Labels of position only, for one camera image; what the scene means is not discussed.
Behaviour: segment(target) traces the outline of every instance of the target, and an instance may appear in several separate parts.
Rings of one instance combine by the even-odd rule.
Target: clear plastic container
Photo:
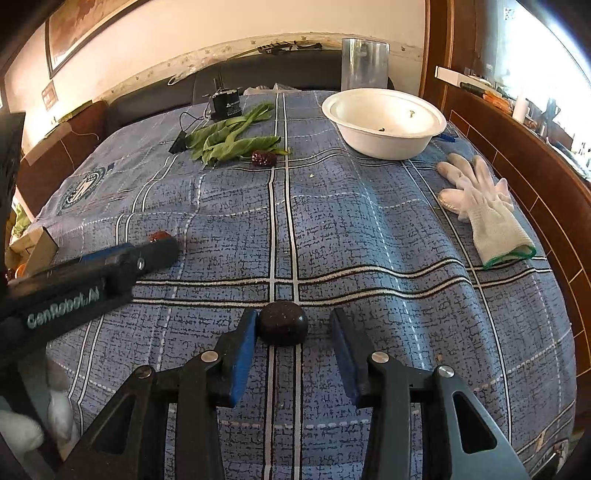
[[[363,38],[344,38],[340,89],[387,88],[390,45]]]

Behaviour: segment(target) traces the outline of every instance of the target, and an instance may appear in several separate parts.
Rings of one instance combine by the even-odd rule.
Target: window
[[[560,107],[555,122],[572,137],[577,163],[591,163],[591,85],[554,34],[515,0],[499,2],[495,80],[516,98],[521,91],[542,111]]]

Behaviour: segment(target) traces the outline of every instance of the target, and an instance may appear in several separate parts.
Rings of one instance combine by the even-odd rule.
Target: blue plaid tablecloth
[[[48,347],[70,374],[76,422],[87,428],[138,365],[179,367],[233,329],[243,308],[284,299],[304,307],[309,335],[295,348],[259,340],[241,402],[219,410],[229,480],[359,478],[371,410],[345,396],[329,340],[336,306],[404,364],[451,365],[535,472],[570,434],[576,391],[570,323],[535,232],[517,209],[538,256],[483,270],[470,225],[436,201],[449,187],[436,163],[452,151],[470,159],[474,147],[458,132],[407,161],[365,157],[323,116],[329,94],[242,98],[243,108],[276,107],[247,132],[282,137],[291,155],[276,167],[211,170],[189,152],[170,155],[179,114],[200,116],[197,105],[115,132],[49,200],[36,225],[57,241],[57,260],[158,230],[180,244],[177,263],[138,282],[132,304]],[[418,407],[413,429],[419,478]]]

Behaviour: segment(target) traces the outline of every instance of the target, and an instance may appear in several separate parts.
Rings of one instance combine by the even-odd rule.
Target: white paper bowl
[[[382,160],[419,155],[447,125],[443,114],[429,102],[380,88],[335,93],[324,101],[322,112],[337,124],[352,148]]]

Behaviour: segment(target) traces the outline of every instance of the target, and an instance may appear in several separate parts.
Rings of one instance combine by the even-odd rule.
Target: bottle
[[[515,108],[513,109],[513,118],[520,124],[525,121],[525,114],[527,113],[528,101],[525,98],[525,91],[521,91],[515,102]]]

